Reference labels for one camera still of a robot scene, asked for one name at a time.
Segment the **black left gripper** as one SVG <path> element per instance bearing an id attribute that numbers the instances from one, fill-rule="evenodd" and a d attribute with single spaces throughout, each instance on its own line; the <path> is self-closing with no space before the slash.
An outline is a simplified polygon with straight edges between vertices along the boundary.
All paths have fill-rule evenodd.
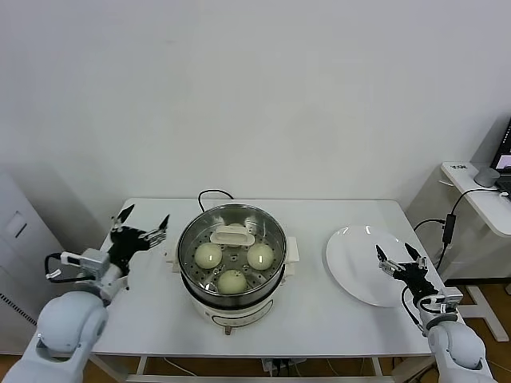
<path id="1" fill-rule="evenodd" d="M 166 240 L 169 215 L 160 225 L 151 231 L 142 231 L 133 227 L 122 226 L 133 211 L 135 205 L 124 208 L 112 218 L 113 224 L 109 233 L 112 242 L 108 249 L 109 261 L 119 268 L 122 276 L 129 273 L 129 261 L 138 251 L 146 251 Z"/>

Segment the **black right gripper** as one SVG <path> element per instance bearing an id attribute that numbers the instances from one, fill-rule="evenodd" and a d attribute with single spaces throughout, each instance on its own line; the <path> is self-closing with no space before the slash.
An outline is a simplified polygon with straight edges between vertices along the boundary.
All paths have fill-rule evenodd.
<path id="1" fill-rule="evenodd" d="M 434 285 L 426 279 L 428 264 L 426 257 L 420 255 L 417 249 L 409 243 L 405 243 L 406 251 L 412 258 L 410 263 L 398 264 L 386 257 L 383 249 L 376 245 L 375 249 L 379 261 L 379 268 L 394 279 L 400 280 L 410 289 L 414 298 L 424 298 L 436 295 L 438 291 Z"/>

